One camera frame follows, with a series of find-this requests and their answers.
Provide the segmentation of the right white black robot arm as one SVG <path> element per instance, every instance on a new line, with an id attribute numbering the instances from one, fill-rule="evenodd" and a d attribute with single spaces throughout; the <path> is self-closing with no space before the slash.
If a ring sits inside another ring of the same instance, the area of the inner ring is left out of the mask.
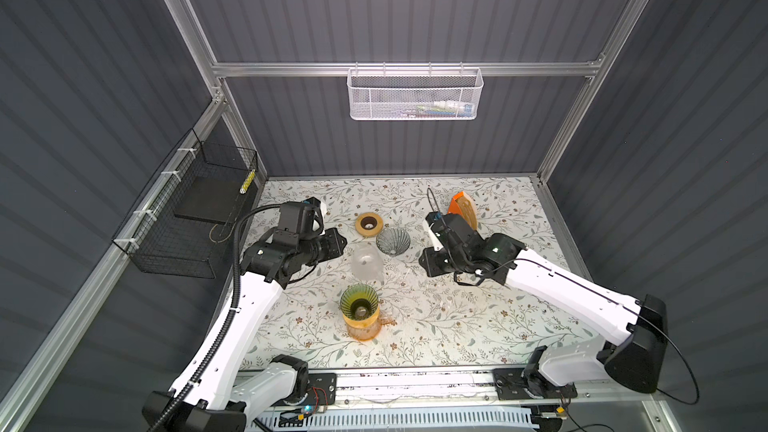
<path id="1" fill-rule="evenodd" d="M 658 389 L 669 339 L 666 306 L 651 295 L 639 300 L 610 291 L 544 259 L 503 234 L 463 240 L 431 236 L 419 258 L 430 277 L 470 274 L 534 295 L 595 332 L 571 346 L 538 346 L 520 374 L 521 386 L 541 398 L 573 398 L 580 382 L 611 379 L 638 393 Z"/>

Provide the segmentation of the green glass dripper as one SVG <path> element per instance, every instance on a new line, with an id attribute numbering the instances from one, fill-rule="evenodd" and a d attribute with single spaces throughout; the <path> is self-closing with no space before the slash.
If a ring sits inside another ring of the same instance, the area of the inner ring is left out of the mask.
<path id="1" fill-rule="evenodd" d="M 347 317 L 365 318 L 379 309 L 379 297 L 375 289 L 359 283 L 349 286 L 340 298 L 340 310 Z"/>

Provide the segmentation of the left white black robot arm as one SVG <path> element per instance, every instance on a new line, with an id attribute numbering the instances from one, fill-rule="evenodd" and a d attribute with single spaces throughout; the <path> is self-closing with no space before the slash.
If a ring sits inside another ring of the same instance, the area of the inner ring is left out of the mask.
<path id="1" fill-rule="evenodd" d="M 268 408 L 315 405 L 308 364 L 275 356 L 253 377 L 237 384 L 254 335 L 303 267 L 343 255 L 347 240 L 330 228 L 309 240 L 258 241 L 244 253 L 234 276 L 230 304 L 222 309 L 197 353 L 166 391 L 151 393 L 142 414 L 152 431 L 243 431 Z"/>

